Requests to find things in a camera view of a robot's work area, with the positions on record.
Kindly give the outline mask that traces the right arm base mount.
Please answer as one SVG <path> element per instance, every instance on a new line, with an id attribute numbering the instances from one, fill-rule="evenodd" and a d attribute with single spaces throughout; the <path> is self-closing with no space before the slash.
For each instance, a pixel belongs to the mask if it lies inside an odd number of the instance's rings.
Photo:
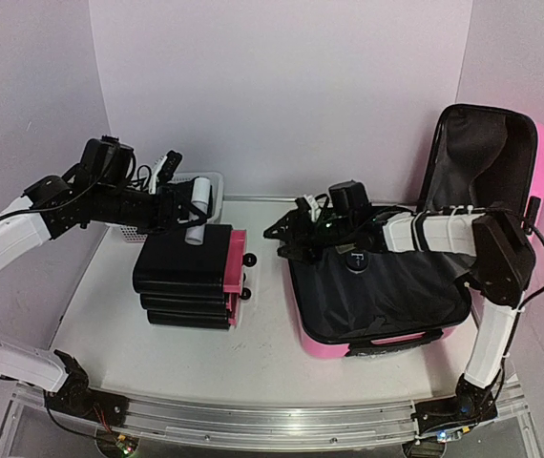
<path id="1" fill-rule="evenodd" d="M 449 397 L 417 402 L 411 420 L 416 422 L 416 437 L 426 439 L 440 433 L 450 433 L 464 427 L 476 427 L 497 416 L 493 381 L 485 388 L 459 378 L 455 393 Z"/>

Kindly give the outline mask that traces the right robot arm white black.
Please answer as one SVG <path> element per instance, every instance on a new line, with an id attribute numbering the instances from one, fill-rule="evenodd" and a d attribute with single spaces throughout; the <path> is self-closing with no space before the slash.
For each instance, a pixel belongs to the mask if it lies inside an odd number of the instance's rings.
<path id="1" fill-rule="evenodd" d="M 536 255 L 534 224 L 502 207 L 472 205 L 416 212 L 397 205 L 367 204 L 344 213 L 296 206 L 266 228 L 283 258 L 313 262 L 325 248 L 351 247 L 373 254 L 444 254 L 468 262 L 467 276 L 484 299 L 483 315 L 463 374 L 470 384 L 447 403 L 447 413 L 466 423 L 482 410 L 478 388 L 492 384 L 507 353 Z"/>

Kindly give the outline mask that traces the pink hard-shell suitcase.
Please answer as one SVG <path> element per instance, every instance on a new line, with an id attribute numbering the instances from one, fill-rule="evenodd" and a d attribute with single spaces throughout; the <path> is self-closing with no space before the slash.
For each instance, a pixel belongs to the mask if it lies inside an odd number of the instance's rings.
<path id="1" fill-rule="evenodd" d="M 297 198 L 265 230 L 289 265 L 303 349 L 318 358 L 431 343 L 471 312 L 521 302 L 544 200 L 544 125 L 455 104 L 437 122 L 414 208 L 373 203 L 361 182 Z"/>

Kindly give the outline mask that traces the white cosmetic tube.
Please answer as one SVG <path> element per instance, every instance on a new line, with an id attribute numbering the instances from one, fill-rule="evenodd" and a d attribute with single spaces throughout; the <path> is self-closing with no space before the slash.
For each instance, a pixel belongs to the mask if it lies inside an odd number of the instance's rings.
<path id="1" fill-rule="evenodd" d="M 196 179 L 208 179 L 208 178 L 197 177 Z M 194 215 L 206 215 L 208 217 L 208 209 L 200 210 L 197 206 L 193 205 L 192 203 L 191 203 L 190 213 Z M 187 229 L 185 233 L 185 242 L 194 246 L 202 245 L 204 241 L 204 233 L 205 233 L 205 224 L 199 227 Z"/>

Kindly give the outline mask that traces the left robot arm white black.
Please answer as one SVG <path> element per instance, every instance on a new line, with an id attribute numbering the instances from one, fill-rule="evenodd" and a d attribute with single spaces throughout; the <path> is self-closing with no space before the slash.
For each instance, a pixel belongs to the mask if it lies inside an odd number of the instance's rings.
<path id="1" fill-rule="evenodd" d="M 94 395 L 87 373 L 77 359 L 60 350 L 31 344 L 31 334 L 51 333 L 59 324 L 59 312 L 69 302 L 76 280 L 83 275 L 86 261 L 102 235 L 65 250 L 43 263 L 32 250 L 55 242 L 44 220 L 53 208 L 37 209 L 29 196 L 22 195 L 0 213 L 0 277 L 14 274 L 5 285 L 8 293 L 0 302 L 0 377 L 39 387 L 56 394 L 58 402 L 75 417 L 94 409 Z"/>

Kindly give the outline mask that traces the pink and black case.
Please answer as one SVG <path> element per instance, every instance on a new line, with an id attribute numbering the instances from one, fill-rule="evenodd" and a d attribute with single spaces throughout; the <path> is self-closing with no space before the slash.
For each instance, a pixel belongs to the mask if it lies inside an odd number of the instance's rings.
<path id="1" fill-rule="evenodd" d="M 203 244 L 183 232 L 148 237 L 133 270 L 133 288 L 150 324 L 228 330 L 238 324 L 246 267 L 257 256 L 246 251 L 247 233 L 230 224 L 205 227 Z"/>

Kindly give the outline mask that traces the clear glass perfume bottle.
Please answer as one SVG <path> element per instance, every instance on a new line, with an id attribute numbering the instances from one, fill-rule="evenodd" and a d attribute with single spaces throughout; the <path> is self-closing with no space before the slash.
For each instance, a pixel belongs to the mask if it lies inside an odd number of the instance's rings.
<path id="1" fill-rule="evenodd" d="M 352 250 L 355 249 L 355 244 L 354 243 L 350 243 L 350 244 L 343 244 L 343 245 L 338 245 L 335 247 L 336 251 L 338 254 L 342 255 L 342 254 L 345 254 L 345 253 L 348 253 L 348 252 L 351 252 Z"/>

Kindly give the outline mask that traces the white plastic mesh basket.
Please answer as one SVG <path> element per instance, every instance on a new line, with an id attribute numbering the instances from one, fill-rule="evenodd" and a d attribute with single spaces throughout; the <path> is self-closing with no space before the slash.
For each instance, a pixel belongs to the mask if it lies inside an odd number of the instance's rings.
<path id="1" fill-rule="evenodd" d="M 177 173 L 170 183 L 176 185 L 200 210 L 206 211 L 207 223 L 220 222 L 224 181 L 219 172 Z M 126 242 L 144 242 L 148 235 L 139 231 L 135 226 L 111 224 L 112 227 Z"/>

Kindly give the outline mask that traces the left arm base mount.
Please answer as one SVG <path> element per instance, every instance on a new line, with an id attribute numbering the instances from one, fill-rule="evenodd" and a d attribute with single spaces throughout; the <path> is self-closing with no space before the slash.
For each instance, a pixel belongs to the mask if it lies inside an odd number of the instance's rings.
<path id="1" fill-rule="evenodd" d="M 103 426 L 122 427 L 128 398 L 91 388 L 89 376 L 76 358 L 60 350 L 53 354 L 63 364 L 66 379 L 56 391 L 45 391 L 45 407 L 75 418 L 98 421 Z"/>

